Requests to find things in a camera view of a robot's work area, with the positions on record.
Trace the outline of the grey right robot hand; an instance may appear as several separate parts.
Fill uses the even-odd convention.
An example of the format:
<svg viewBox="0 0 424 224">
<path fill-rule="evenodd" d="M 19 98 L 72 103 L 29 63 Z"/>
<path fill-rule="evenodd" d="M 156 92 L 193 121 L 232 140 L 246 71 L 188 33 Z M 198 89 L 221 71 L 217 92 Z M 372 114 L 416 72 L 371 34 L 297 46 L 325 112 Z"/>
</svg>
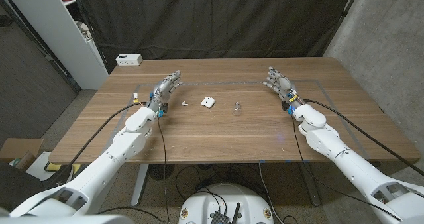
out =
<svg viewBox="0 0 424 224">
<path fill-rule="evenodd" d="M 293 115 L 298 107 L 305 104 L 290 80 L 271 66 L 268 68 L 268 77 L 263 84 L 278 94 L 282 100 L 282 109 L 289 115 Z"/>
</svg>

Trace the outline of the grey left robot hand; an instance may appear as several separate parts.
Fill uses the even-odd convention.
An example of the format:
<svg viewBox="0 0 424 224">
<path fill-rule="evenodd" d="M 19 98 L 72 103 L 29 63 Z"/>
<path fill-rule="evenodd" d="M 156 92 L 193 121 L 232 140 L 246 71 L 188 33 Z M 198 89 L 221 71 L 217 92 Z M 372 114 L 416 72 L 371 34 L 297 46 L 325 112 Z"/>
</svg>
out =
<svg viewBox="0 0 424 224">
<path fill-rule="evenodd" d="M 162 81 L 159 81 L 150 92 L 150 99 L 146 107 L 153 110 L 156 114 L 162 110 L 162 107 L 169 101 L 171 94 L 182 84 L 181 72 L 175 72 L 167 75 Z"/>
</svg>

